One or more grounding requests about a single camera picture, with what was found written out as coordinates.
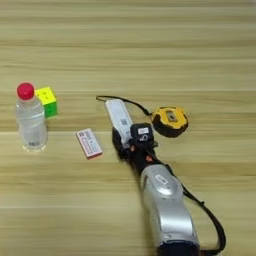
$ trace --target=yellow tape measure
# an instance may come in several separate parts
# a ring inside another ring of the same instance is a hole
[[[143,113],[150,116],[151,122],[155,130],[161,135],[168,138],[175,138],[188,128],[188,119],[184,114],[184,110],[179,107],[161,107],[155,112],[150,113],[141,104],[116,96],[97,96],[96,99],[105,101],[105,99],[120,99],[124,102],[132,103],[139,107]]]

